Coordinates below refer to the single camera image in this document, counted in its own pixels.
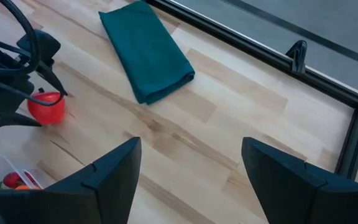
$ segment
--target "black metal frame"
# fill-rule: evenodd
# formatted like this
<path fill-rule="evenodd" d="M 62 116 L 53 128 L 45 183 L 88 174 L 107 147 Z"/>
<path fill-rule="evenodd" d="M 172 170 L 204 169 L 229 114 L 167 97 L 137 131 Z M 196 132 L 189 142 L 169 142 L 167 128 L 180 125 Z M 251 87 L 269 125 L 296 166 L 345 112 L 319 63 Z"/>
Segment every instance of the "black metal frame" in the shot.
<path fill-rule="evenodd" d="M 297 42 L 295 45 L 298 46 L 294 45 L 287 52 L 288 56 L 293 57 L 289 58 L 170 0 L 144 1 L 354 108 L 335 173 L 348 179 L 355 179 L 358 169 L 358 93 L 305 68 L 302 55 L 304 59 L 306 47 L 303 46 L 302 51 L 302 43 Z M 292 52 L 293 48 L 297 47 L 298 52 Z"/>

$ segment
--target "black cable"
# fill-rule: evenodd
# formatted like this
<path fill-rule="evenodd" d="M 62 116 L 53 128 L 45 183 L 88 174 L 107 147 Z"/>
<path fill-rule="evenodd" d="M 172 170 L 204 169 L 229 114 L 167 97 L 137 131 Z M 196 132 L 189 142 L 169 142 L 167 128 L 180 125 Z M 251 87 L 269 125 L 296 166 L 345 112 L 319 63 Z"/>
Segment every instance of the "black cable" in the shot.
<path fill-rule="evenodd" d="M 38 40 L 35 35 L 34 29 L 32 28 L 30 22 L 25 18 L 23 13 L 13 4 L 10 0 L 0 0 L 9 12 L 17 19 L 19 24 L 23 27 L 27 38 L 29 39 L 30 44 L 30 60 L 29 65 L 26 67 L 12 69 L 12 68 L 0 68 L 0 74 L 9 74 L 9 75 L 21 75 L 28 74 L 33 72 L 39 65 L 40 61 L 40 50 L 38 48 Z"/>
<path fill-rule="evenodd" d="M 63 85 L 60 83 L 56 75 L 52 72 L 52 69 L 50 69 L 46 64 L 43 63 L 43 61 L 40 60 L 40 50 L 38 48 L 37 37 L 35 35 L 32 26 L 25 18 L 25 16 L 20 12 L 20 10 L 10 0 L 0 0 L 0 2 L 5 7 L 7 7 L 8 10 L 13 14 L 13 16 L 19 21 L 19 23 L 25 30 L 26 36 L 30 44 L 30 52 L 28 52 L 26 50 L 11 46 L 9 44 L 5 44 L 4 42 L 0 41 L 0 48 L 18 53 L 19 55 L 26 56 L 27 58 L 30 59 L 29 65 L 26 67 L 22 67 L 19 69 L 0 68 L 0 76 L 4 77 L 4 76 L 28 74 L 33 72 L 39 66 L 40 68 L 43 69 L 43 72 L 42 75 L 39 73 L 38 74 L 49 84 L 51 84 L 54 88 L 56 88 L 60 92 L 60 96 L 56 102 L 49 103 L 49 102 L 40 101 L 2 82 L 0 82 L 0 88 L 10 91 L 11 93 L 17 96 L 34 101 L 40 105 L 44 105 L 44 106 L 56 105 L 58 102 L 60 102 L 63 99 L 65 95 L 67 95 L 67 92 L 64 90 Z M 11 58 L 10 56 L 8 56 L 2 51 L 0 51 L 0 58 L 14 60 L 13 58 Z"/>
<path fill-rule="evenodd" d="M 47 102 L 44 102 L 44 101 L 41 101 L 41 100 L 38 100 L 32 96 L 29 96 L 25 93 L 23 93 L 22 91 L 20 90 L 16 90 L 15 88 L 13 87 L 10 87 L 9 85 L 6 85 L 6 84 L 3 84 L 0 82 L 0 88 L 4 89 L 4 90 L 7 90 L 7 91 L 10 91 L 11 93 L 17 95 L 17 96 L 20 96 L 20 97 L 23 97 L 25 99 L 28 99 L 28 100 L 31 100 L 31 101 L 34 101 L 40 105 L 43 105 L 43 106 L 53 106 L 53 105 L 56 105 L 57 103 L 59 103 L 63 97 L 64 97 L 64 94 L 60 93 L 60 96 L 59 96 L 59 99 L 53 103 L 47 103 Z"/>

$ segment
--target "gray floor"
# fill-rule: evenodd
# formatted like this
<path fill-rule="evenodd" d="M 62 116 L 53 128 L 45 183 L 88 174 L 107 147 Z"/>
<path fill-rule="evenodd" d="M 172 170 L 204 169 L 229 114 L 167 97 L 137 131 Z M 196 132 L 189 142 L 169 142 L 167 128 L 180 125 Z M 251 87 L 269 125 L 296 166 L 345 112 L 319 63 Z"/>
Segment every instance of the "gray floor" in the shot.
<path fill-rule="evenodd" d="M 283 53 L 297 40 L 306 40 L 307 65 L 358 89 L 358 62 L 355 60 L 269 23 L 224 0 L 175 1 Z M 356 0 L 242 1 L 358 52 L 358 1 Z"/>

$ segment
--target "wood grain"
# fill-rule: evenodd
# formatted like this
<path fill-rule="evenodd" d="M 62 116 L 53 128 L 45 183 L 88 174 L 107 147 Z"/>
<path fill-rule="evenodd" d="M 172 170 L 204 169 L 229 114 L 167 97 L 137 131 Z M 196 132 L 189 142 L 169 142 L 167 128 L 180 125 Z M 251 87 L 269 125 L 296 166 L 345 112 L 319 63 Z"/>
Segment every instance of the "wood grain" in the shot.
<path fill-rule="evenodd" d="M 318 90 L 154 9 L 196 76 L 140 105 L 98 16 L 132 1 L 14 2 L 62 44 L 53 70 L 69 96 L 61 124 L 0 129 L 0 152 L 20 152 L 61 180 L 140 136 L 129 223 L 267 223 L 242 163 L 244 136 L 334 170 L 353 110 Z M 23 34 L 0 5 L 0 39 Z M 53 90 L 36 74 L 31 81 Z M 19 111 L 29 114 L 25 103 Z"/>

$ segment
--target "toy fruit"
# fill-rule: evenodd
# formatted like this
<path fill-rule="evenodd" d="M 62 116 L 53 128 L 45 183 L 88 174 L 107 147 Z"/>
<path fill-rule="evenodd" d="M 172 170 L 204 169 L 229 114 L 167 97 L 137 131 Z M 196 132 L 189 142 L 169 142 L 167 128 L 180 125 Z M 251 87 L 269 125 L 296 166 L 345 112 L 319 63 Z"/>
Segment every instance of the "toy fruit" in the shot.
<path fill-rule="evenodd" d="M 16 172 L 8 173 L 4 180 L 2 181 L 4 185 L 6 185 L 9 188 L 15 189 L 16 187 L 23 184 L 23 180 L 20 178 L 19 174 Z"/>
<path fill-rule="evenodd" d="M 44 92 L 42 88 L 38 93 L 32 95 L 37 100 L 48 103 L 56 102 L 60 93 L 58 92 Z M 43 106 L 36 102 L 27 100 L 27 107 L 30 114 L 42 125 L 56 124 L 63 120 L 65 114 L 65 99 L 63 98 L 59 103 L 53 106 Z"/>
<path fill-rule="evenodd" d="M 40 190 L 39 187 L 35 187 L 35 189 L 31 189 L 29 186 L 27 185 L 20 185 L 18 187 L 15 188 L 15 190 Z"/>

